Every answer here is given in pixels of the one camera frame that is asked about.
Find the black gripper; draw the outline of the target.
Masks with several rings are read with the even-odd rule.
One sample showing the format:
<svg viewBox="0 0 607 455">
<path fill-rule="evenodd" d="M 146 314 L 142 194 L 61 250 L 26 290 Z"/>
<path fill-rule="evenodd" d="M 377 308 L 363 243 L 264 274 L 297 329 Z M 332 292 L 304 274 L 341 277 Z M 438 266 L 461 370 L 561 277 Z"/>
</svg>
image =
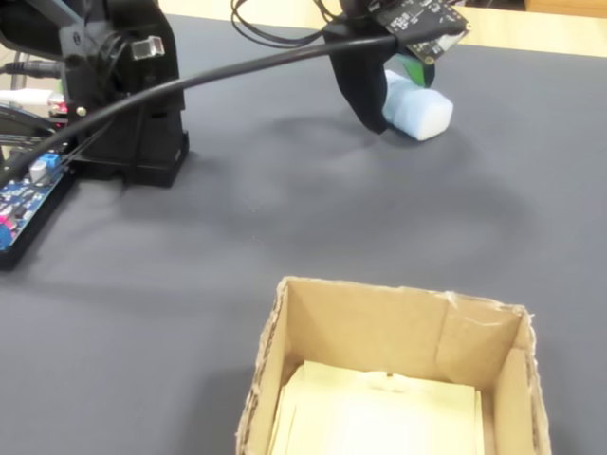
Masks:
<svg viewBox="0 0 607 455">
<path fill-rule="evenodd" d="M 326 25 L 325 42 L 340 45 L 329 56 L 338 88 L 362 125 L 375 134 L 387 129 L 382 114 L 387 98 L 384 64 L 395 55 L 395 34 L 379 20 L 393 5 L 391 0 L 340 1 L 341 13 Z M 411 53 L 397 53 L 403 74 L 391 75 L 391 83 L 410 82 L 430 88 L 435 78 L 433 58 L 427 63 Z"/>
</svg>

